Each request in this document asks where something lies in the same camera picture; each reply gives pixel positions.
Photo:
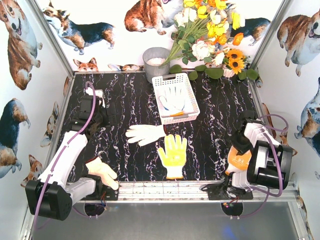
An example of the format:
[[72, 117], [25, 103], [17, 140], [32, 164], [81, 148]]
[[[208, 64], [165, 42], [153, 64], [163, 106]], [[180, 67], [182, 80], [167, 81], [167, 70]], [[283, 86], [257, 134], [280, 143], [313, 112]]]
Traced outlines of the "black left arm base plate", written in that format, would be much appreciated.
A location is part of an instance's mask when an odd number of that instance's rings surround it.
[[111, 187], [102, 184], [97, 185], [95, 191], [83, 197], [81, 201], [117, 201], [118, 196], [118, 190], [113, 190]]

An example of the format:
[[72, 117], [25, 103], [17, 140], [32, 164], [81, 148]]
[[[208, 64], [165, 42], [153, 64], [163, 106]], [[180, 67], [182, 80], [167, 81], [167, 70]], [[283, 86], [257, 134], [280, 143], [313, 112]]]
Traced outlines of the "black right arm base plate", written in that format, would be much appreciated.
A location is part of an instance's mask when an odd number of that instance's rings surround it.
[[207, 184], [200, 188], [201, 191], [208, 194], [209, 200], [252, 200], [252, 192], [233, 186], [225, 186], [224, 184]]

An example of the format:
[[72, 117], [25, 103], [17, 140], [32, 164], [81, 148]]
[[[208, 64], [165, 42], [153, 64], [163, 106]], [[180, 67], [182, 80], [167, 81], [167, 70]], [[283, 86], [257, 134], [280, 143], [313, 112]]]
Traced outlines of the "yellow dotted glove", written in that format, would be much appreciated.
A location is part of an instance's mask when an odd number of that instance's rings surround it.
[[169, 180], [183, 179], [183, 167], [187, 162], [187, 139], [179, 134], [164, 137], [164, 148], [157, 149]]

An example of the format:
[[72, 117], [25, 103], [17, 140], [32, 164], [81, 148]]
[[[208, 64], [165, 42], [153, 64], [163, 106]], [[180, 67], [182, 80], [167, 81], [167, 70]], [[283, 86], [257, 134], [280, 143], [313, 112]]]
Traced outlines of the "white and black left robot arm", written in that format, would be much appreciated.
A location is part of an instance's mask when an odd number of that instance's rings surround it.
[[63, 221], [75, 203], [87, 196], [99, 196], [103, 186], [119, 189], [117, 173], [96, 156], [85, 162], [78, 181], [68, 184], [68, 176], [82, 150], [99, 128], [115, 123], [114, 109], [105, 106], [101, 90], [81, 99], [80, 112], [70, 122], [53, 159], [35, 180], [25, 186], [28, 207], [35, 217]]

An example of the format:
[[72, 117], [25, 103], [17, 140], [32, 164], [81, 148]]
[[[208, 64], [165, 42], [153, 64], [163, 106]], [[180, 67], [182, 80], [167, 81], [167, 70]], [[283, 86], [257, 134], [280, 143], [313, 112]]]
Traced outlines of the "blue dotted white glove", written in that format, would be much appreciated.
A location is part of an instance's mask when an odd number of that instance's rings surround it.
[[163, 117], [177, 117], [184, 114], [185, 94], [180, 86], [166, 87], [164, 94], [158, 99], [164, 108]]

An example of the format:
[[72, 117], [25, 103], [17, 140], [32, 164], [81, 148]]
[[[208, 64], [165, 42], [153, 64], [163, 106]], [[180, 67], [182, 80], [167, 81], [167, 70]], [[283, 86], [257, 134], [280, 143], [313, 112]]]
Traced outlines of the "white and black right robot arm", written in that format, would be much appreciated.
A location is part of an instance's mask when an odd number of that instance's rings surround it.
[[278, 191], [275, 197], [282, 195], [290, 178], [293, 149], [277, 141], [269, 132], [273, 129], [252, 110], [240, 114], [237, 129], [229, 139], [225, 170], [232, 187], [267, 195], [274, 189]]

